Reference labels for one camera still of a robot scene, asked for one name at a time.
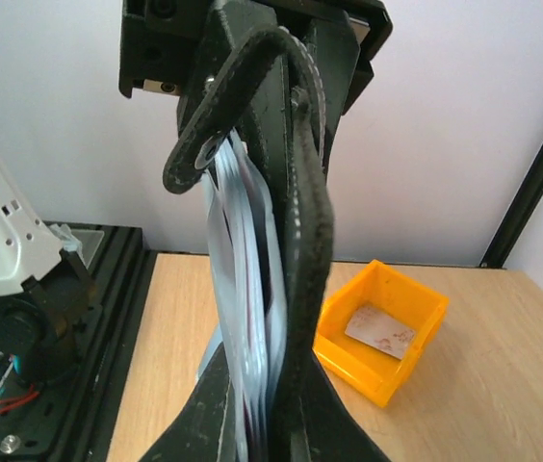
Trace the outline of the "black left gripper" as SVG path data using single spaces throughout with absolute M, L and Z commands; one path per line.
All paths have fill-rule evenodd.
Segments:
M 289 85 L 291 77 L 300 74 L 300 41 L 290 30 L 303 28 L 310 19 L 330 22 L 336 11 L 348 15 L 360 53 L 344 112 L 374 78 L 370 60 L 393 31 L 380 1 L 262 4 L 274 9 L 285 27 L 270 9 L 211 10 L 211 1 L 122 3 L 118 89 L 124 97 L 130 98 L 134 90 L 178 95 L 194 62 L 178 105 L 177 194 L 199 181 L 203 169 L 195 160 L 205 143 L 235 128 L 262 169 L 273 201 L 286 201 L 292 121 Z

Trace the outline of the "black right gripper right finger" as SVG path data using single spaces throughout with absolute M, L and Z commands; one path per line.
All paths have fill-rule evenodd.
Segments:
M 271 411 L 272 461 L 387 461 L 351 416 L 319 360 L 282 369 Z

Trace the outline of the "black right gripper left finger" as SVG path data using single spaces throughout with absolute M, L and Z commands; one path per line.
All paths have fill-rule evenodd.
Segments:
M 144 462 L 229 462 L 238 459 L 235 400 L 219 346 L 186 404 L 141 457 Z

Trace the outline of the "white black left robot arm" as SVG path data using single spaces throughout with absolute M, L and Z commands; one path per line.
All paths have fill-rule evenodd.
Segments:
M 339 118 L 372 80 L 371 59 L 392 32 L 379 1 L 126 1 L 118 88 L 179 96 L 185 129 L 232 50 L 255 27 L 286 29 L 303 42 L 322 77 L 324 113 L 314 136 L 329 149 Z M 0 163 L 0 297 L 19 294 L 60 264 L 61 241 L 42 222 Z

